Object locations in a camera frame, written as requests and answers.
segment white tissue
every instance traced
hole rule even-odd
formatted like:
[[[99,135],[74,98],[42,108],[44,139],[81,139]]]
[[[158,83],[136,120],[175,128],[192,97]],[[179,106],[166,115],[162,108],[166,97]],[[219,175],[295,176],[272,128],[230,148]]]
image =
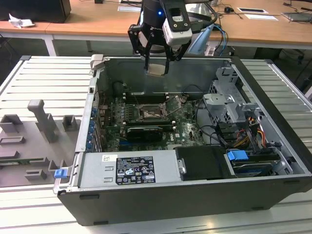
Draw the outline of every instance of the white tissue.
[[[22,28],[22,27],[35,26],[35,24],[30,19],[18,19],[18,18],[11,16],[11,14],[9,14],[9,16],[10,16],[9,22],[14,27]]]

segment blue cable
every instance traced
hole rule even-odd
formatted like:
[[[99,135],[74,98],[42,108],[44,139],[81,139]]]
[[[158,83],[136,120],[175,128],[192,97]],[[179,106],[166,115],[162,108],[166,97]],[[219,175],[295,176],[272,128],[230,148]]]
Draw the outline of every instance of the blue cable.
[[[226,36],[225,36],[224,31],[223,31],[220,27],[218,27],[218,26],[215,26],[215,27],[222,33],[223,38],[224,38],[223,48],[222,48],[222,50],[221,50],[221,52],[220,52],[220,55],[219,55],[219,56],[221,56],[222,53],[223,53],[223,51],[224,51],[224,49],[225,49],[225,45],[226,45]]]

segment motherboard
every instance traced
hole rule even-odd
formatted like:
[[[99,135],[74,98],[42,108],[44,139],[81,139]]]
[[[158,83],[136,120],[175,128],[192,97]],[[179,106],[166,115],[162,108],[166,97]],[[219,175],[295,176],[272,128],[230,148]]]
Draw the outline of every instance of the motherboard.
[[[183,95],[123,96],[100,109],[105,152],[172,150],[205,145],[195,116],[195,100]]]

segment power supply label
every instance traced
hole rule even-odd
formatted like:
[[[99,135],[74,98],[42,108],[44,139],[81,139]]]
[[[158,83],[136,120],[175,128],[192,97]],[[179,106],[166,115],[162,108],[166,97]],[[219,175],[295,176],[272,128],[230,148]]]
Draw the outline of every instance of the power supply label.
[[[116,161],[116,184],[155,183],[153,157],[118,157]]]

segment floor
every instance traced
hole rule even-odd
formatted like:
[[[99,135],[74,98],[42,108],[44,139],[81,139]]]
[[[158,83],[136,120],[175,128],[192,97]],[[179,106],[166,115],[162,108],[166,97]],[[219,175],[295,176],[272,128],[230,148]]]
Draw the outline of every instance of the floor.
[[[8,76],[12,68],[18,62],[21,55],[47,56],[45,44],[40,39],[8,39],[9,43],[2,43],[0,47],[0,83]],[[78,40],[56,40],[55,46],[60,56],[90,56],[94,53],[112,56],[130,56],[132,48],[129,42],[91,42],[94,52],[87,51],[85,41]],[[235,47],[234,55],[241,59],[252,59],[256,48],[251,47]],[[263,54],[264,59],[271,59],[272,53],[275,51],[267,49]],[[278,59],[274,62],[279,69],[291,80],[294,81],[300,71],[305,67],[308,60],[312,58],[312,51],[305,50],[302,64],[298,64],[297,57],[300,55],[294,50],[283,50]],[[296,85],[300,86],[303,80],[312,74],[312,63],[309,64],[304,73],[300,76]]]

